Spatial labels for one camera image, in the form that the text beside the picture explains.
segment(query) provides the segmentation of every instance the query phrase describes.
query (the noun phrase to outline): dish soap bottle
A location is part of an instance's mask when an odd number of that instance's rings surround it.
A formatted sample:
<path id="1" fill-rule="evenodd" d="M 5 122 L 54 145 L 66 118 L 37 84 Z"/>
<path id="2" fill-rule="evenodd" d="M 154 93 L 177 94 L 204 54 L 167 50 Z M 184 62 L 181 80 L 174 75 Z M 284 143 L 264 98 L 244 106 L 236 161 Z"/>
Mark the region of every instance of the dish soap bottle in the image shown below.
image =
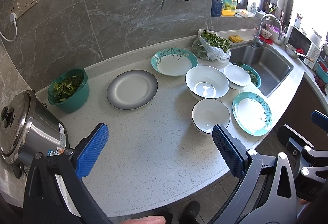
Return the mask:
<path id="1" fill-rule="evenodd" d="M 253 13 L 254 15 L 256 14 L 257 11 L 257 0 L 249 0 L 253 1 L 247 6 L 247 11 Z"/>
<path id="2" fill-rule="evenodd" d="M 238 0 L 222 0 L 222 15 L 231 16 L 236 13 Z"/>

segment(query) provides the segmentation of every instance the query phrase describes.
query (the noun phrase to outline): human hand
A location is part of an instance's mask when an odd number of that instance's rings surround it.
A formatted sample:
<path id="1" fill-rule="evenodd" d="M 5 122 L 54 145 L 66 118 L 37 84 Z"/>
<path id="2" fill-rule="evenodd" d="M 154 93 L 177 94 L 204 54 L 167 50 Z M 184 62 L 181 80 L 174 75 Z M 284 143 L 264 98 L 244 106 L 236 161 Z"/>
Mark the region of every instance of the human hand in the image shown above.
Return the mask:
<path id="1" fill-rule="evenodd" d="M 120 224 L 165 224 L 165 222 L 163 216 L 147 216 L 140 219 L 124 220 Z"/>

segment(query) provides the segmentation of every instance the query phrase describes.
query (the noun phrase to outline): chrome faucet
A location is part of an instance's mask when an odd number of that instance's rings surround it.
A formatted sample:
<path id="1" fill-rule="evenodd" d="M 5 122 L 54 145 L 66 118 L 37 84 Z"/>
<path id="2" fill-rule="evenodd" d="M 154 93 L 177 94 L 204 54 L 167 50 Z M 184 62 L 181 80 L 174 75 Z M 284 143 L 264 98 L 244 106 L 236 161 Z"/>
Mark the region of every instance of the chrome faucet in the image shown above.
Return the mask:
<path id="1" fill-rule="evenodd" d="M 278 28 L 279 28 L 278 40 L 281 40 L 281 37 L 282 37 L 282 26 L 281 26 L 280 21 L 276 18 L 276 16 L 274 16 L 272 14 L 266 14 L 261 19 L 259 29 L 257 30 L 256 35 L 254 35 L 254 39 L 253 39 L 253 41 L 251 43 L 251 46 L 253 46 L 253 47 L 261 47 L 261 46 L 263 46 L 263 41 L 261 41 L 259 39 L 259 35 L 261 33 L 261 29 L 262 29 L 262 25 L 263 25 L 264 21 L 265 20 L 269 20 L 270 18 L 273 19 L 273 20 L 275 20 L 278 23 Z"/>

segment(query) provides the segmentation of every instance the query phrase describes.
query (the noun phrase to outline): electrical outlet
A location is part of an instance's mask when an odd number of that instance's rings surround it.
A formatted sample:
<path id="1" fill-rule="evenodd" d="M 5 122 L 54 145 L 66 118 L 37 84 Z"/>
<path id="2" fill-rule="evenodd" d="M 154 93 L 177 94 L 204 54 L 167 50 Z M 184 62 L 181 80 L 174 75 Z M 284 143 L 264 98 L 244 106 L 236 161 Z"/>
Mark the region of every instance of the electrical outlet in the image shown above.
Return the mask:
<path id="1" fill-rule="evenodd" d="M 24 14 L 27 10 L 29 10 L 36 3 L 37 3 L 36 0 L 19 0 L 20 8 L 22 10 L 22 14 Z"/>
<path id="2" fill-rule="evenodd" d="M 19 18 L 22 15 L 22 11 L 20 10 L 19 2 L 15 2 L 9 9 L 8 14 L 16 13 L 17 18 Z"/>

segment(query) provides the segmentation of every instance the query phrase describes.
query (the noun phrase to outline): white speckled countertop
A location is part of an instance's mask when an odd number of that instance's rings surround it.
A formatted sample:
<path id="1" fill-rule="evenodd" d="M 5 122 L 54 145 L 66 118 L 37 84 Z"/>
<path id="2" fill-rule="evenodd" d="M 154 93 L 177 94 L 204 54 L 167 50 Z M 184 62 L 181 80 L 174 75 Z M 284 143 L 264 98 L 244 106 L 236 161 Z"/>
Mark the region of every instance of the white speckled countertop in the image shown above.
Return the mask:
<path id="1" fill-rule="evenodd" d="M 240 34 L 248 40 L 252 33 L 254 30 L 223 32 L 222 35 Z M 187 48 L 194 39 L 187 37 L 159 43 L 92 65 L 86 69 L 90 96 L 81 109 L 66 114 L 48 106 L 65 124 L 72 147 L 88 136 L 99 122 L 108 125 L 109 141 L 90 175 L 83 178 L 107 216 L 129 215 L 172 203 L 229 171 L 212 138 L 199 134 L 192 125 L 191 110 L 197 100 L 189 93 L 184 76 L 159 74 L 150 64 L 155 52 L 168 47 Z M 243 91 L 262 96 L 271 108 L 274 126 L 291 102 L 304 72 L 307 80 L 313 81 L 311 71 L 307 71 L 301 61 L 291 59 L 280 46 L 272 47 L 294 68 L 269 98 L 265 98 L 255 86 L 248 85 L 240 91 L 229 89 L 219 99 L 231 113 L 228 131 L 246 148 L 255 148 L 265 136 L 251 136 L 239 127 L 232 114 L 234 97 Z M 199 65 L 223 71 L 227 64 L 200 59 Z M 153 73 L 158 80 L 158 92 L 142 108 L 131 111 L 116 109 L 107 100 L 107 87 L 116 76 L 132 69 Z M 315 83 L 311 86 L 317 89 L 315 92 L 319 96 L 319 88 Z M 37 95 L 46 100 L 46 89 Z M 328 108 L 327 99 L 323 97 L 322 101 Z"/>

